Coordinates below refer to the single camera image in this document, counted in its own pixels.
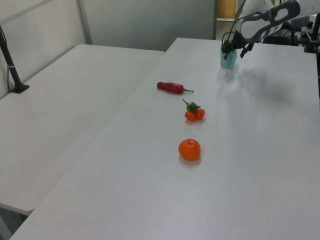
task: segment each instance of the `wooden door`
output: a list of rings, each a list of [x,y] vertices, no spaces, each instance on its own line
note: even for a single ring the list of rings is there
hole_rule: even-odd
[[[234,19],[236,8],[237,0],[218,0],[218,18]]]

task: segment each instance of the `plastic vegetable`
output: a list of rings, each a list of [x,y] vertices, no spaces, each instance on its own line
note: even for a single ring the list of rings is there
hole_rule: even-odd
[[[202,120],[206,114],[206,111],[202,108],[197,108],[195,113],[195,118],[198,120]]]
[[[169,93],[174,93],[174,94],[183,94],[184,92],[190,92],[193,93],[193,90],[187,90],[184,88],[183,85],[181,84],[176,84],[172,82],[158,82],[156,87],[158,89],[164,90]]]
[[[186,104],[187,112],[184,114],[186,119],[188,119],[189,121],[195,121],[195,120],[202,120],[204,118],[206,111],[202,109],[201,106],[198,106],[194,102],[188,103],[185,100],[183,101]]]
[[[194,113],[192,113],[192,112],[189,112],[189,111],[187,111],[184,114],[184,116],[185,116],[186,119],[188,119],[191,122],[194,122],[195,120],[197,120],[196,115]]]
[[[196,114],[197,113],[197,109],[201,108],[201,106],[198,106],[197,104],[195,104],[194,102],[191,102],[191,103],[188,103],[186,102],[185,100],[183,100],[186,104],[186,110],[188,112],[191,112],[191,113],[194,113]]]

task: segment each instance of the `black pole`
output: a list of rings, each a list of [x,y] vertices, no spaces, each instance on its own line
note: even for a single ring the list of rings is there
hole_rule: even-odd
[[[15,88],[11,91],[16,94],[22,93],[24,90],[28,89],[28,85],[24,85],[19,78],[19,75],[17,73],[15,64],[11,58],[10,52],[8,50],[8,46],[5,40],[5,36],[2,31],[0,31],[0,48],[2,50],[3,56],[5,58],[6,64],[8,65],[8,68],[10,70],[10,73],[12,75]]]

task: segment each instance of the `cherry tomato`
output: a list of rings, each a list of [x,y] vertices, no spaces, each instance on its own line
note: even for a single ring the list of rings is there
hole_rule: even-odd
[[[197,108],[195,112],[195,118],[198,120],[202,120],[206,114],[206,111],[202,108]]]
[[[190,111],[187,111],[184,116],[186,117],[186,119],[188,119],[189,121],[193,122],[196,120],[196,115]]]

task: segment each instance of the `white table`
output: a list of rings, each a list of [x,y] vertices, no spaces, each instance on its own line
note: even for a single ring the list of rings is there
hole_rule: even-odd
[[[220,46],[177,39],[12,240],[318,239],[316,56],[257,44],[232,71]],[[185,121],[182,99],[205,120]],[[195,164],[179,157],[187,138]]]
[[[29,215],[159,59],[78,45],[0,100],[0,207]]]

